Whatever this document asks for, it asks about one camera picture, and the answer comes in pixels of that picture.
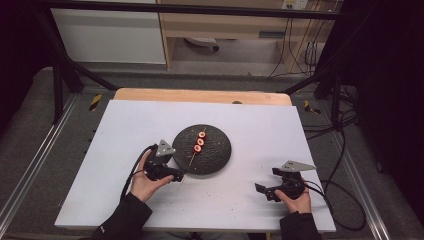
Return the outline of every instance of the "gray floor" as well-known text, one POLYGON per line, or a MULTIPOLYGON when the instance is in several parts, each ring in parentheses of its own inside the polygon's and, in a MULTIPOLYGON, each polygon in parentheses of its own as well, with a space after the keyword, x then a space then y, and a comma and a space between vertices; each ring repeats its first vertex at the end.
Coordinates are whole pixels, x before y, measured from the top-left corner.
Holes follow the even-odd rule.
MULTIPOLYGON (((278 61, 279 55, 276 53, 275 43, 240 40, 222 40, 219 43, 220 50, 211 52, 209 49, 193 47, 182 40, 179 41, 175 53, 175 65, 170 71, 160 67, 141 70, 133 67, 124 70, 103 68, 99 70, 99 75, 125 87, 264 92, 285 89, 302 79, 300 76, 273 79, 263 77, 268 76, 278 61)), ((278 73, 284 73, 284 66, 281 65, 278 71, 278 73)), ((93 130, 96 129, 108 100, 114 94, 97 88, 97 85, 89 80, 84 82, 88 86, 87 90, 90 91, 78 96, 66 126, 10 223, 8 234, 73 236, 90 234, 90 231, 68 231, 53 226, 60 211, 58 205, 66 198, 67 191, 84 159, 84 151, 89 148, 89 139, 95 134, 93 130), (103 93, 102 100, 96 111, 88 111, 96 93, 103 93)), ((310 85, 292 96, 293 104, 298 107, 304 125, 327 123, 323 114, 304 111, 304 100, 310 100, 311 106, 315 108, 328 106, 328 101, 314 100, 311 94, 314 88, 315 85, 310 85)), ((35 77, 34 85, 22 108, 0 139, 0 171, 6 173, 0 175, 0 206, 6 204, 47 135, 53 119, 53 107, 51 72, 40 72, 35 77)), ((349 152, 360 170, 390 236, 393 239, 424 239, 423 227, 417 221, 393 179, 377 171, 372 151, 360 126, 351 125, 345 129, 345 132, 349 152)), ((308 143, 320 178, 327 179, 340 154, 334 138, 331 134, 326 134, 308 143)), ((343 165, 338 169, 334 181, 353 193, 352 184, 343 165)), ((329 188, 328 196, 335 206, 334 217, 338 221, 349 226, 360 224, 359 208, 349 197, 333 187, 329 188)), ((327 233, 324 236, 328 239, 373 238, 368 226, 357 232, 337 226, 336 233, 327 233)))

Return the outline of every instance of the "hand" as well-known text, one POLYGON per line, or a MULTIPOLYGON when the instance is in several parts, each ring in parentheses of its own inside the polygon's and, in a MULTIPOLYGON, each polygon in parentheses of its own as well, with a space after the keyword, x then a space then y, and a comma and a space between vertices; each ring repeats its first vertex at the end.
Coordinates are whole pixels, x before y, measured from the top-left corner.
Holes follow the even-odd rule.
POLYGON ((140 201, 146 202, 149 200, 153 194, 158 190, 160 187, 170 183, 174 176, 170 175, 167 177, 164 177, 157 181, 150 180, 145 174, 143 170, 144 163, 146 162, 147 157, 151 153, 151 150, 147 151, 143 157, 140 160, 140 163, 137 167, 137 172, 132 179, 131 184, 131 190, 130 192, 136 196, 140 201))
POLYGON ((307 187, 303 190, 302 195, 295 200, 289 198, 281 190, 275 190, 275 195, 287 205, 290 213, 299 212, 302 214, 311 212, 311 197, 309 196, 309 188, 307 187))

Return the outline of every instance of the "gray carpet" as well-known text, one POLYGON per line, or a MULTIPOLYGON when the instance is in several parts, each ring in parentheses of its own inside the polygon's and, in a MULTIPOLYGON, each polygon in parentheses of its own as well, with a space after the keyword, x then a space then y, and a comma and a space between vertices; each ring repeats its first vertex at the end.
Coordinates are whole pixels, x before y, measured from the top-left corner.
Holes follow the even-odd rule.
MULTIPOLYGON (((299 81, 299 79, 278 78, 266 80, 252 76, 208 76, 173 74, 120 74, 102 73, 105 79, 125 87, 143 88, 181 88, 207 90, 256 90, 275 92, 299 81)), ((86 80, 90 87, 96 87, 86 80)), ((293 104, 298 107, 301 121, 305 125, 326 124, 323 114, 305 112, 305 99, 313 107, 319 107, 310 94, 314 85, 292 96, 293 104)), ((59 203, 66 198, 72 181, 84 159, 84 151, 89 148, 91 139, 113 92, 103 94, 94 112, 88 111, 94 93, 81 94, 76 106, 35 179, 8 233, 34 233, 56 235, 89 235, 90 231, 69 231, 54 227, 60 211, 59 203)), ((46 136, 53 119, 53 97, 51 73, 41 72, 35 78, 22 109, 13 119, 7 132, 0 141, 0 200, 3 205, 12 193, 14 186, 24 173, 26 166, 46 136)), ((364 139, 360 126, 351 125, 345 129, 346 142, 353 155, 355 164, 365 180, 370 194, 394 239, 424 239, 424 230, 417 221, 402 194, 389 175, 377 171, 372 152, 364 139)), ((309 141, 309 146, 318 167, 321 179, 327 179, 339 157, 331 134, 309 141)), ((339 167, 334 179, 353 193, 352 186, 343 165, 339 167)), ((329 188, 328 196, 335 207, 334 217, 348 226, 361 223, 359 208, 346 194, 334 187, 329 188)), ((349 231, 337 226, 336 233, 327 233, 328 239, 372 239, 368 225, 361 231, 349 231)))

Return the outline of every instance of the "black sleeve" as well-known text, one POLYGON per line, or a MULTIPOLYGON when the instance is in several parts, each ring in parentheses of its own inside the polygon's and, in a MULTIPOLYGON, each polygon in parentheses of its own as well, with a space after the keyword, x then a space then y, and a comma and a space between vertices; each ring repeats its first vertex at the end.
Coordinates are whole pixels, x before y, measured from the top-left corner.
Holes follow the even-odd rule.
POLYGON ((92 240, 138 240, 142 227, 152 214, 152 210, 131 193, 119 203, 118 207, 91 236, 92 240))
POLYGON ((321 240, 312 213, 291 213, 280 219, 280 228, 284 240, 321 240))

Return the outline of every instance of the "floor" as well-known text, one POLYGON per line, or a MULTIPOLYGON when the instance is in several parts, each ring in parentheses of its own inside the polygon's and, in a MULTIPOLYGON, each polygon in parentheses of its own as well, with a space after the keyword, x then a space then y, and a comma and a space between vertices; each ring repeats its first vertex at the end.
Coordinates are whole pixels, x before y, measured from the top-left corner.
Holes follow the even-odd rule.
MULTIPOLYGON (((164 66, 88 65, 108 81, 125 87, 275 92, 307 77, 306 74, 295 74, 269 78, 274 69, 276 71, 273 76, 287 73, 283 64, 276 68, 279 53, 273 41, 218 40, 218 43, 220 50, 215 52, 180 39, 171 70, 164 66)), ((299 64, 302 69, 307 69, 304 63, 299 64)), ((93 130, 102 117, 108 99, 113 97, 113 92, 99 88, 88 79, 83 80, 87 86, 83 94, 66 94, 74 99, 75 107, 59 137, 54 140, 54 145, 48 154, 43 156, 43 164, 35 168, 34 178, 29 182, 31 187, 22 193, 21 202, 16 204, 19 208, 9 213, 5 213, 3 208, 1 212, 0 229, 6 227, 6 236, 9 238, 13 234, 22 233, 31 234, 25 235, 24 239, 34 239, 35 236, 41 235, 41 239, 49 239, 52 235, 52 239, 58 239, 59 235, 64 236, 64 239, 76 239, 76 235, 90 234, 90 231, 75 232, 53 226, 60 211, 60 203, 66 197, 84 159, 84 152, 89 148, 90 139, 95 134, 93 130), (96 111, 88 111, 93 97, 98 93, 102 93, 103 97, 96 111), (13 220, 3 221, 6 215, 13 216, 13 220)), ((312 94, 315 87, 315 84, 311 84, 291 96, 305 128, 307 125, 328 124, 325 112, 328 110, 329 101, 315 100, 312 94), (305 100, 309 101, 314 111, 305 111, 305 100)), ((350 108, 349 103, 342 104, 342 110, 347 111, 350 108)), ((31 166, 31 161, 51 130, 53 109, 51 72, 47 70, 35 77, 34 85, 22 108, 15 115, 6 133, 1 136, 0 171, 7 174, 0 176, 0 206, 10 203, 8 200, 15 187, 21 177, 25 176, 25 171, 31 166)), ((344 130, 347 146, 344 156, 353 159, 359 169, 375 209, 390 236, 380 239, 424 239, 422 225, 417 221, 393 179, 378 172, 370 144, 364 138, 360 126, 351 124, 344 130)), ((338 137, 339 133, 330 132, 308 141, 321 179, 328 178, 340 156, 338 137)), ((346 163, 347 161, 338 168, 334 181, 345 187, 348 192, 357 195, 349 175, 349 164, 346 163)), ((363 219, 360 208, 352 198, 336 187, 329 188, 328 196, 333 199, 335 219, 351 227, 361 224, 363 219)), ((374 239, 376 236, 372 229, 371 225, 366 224, 360 231, 350 231, 338 225, 336 233, 327 233, 324 237, 374 239)))

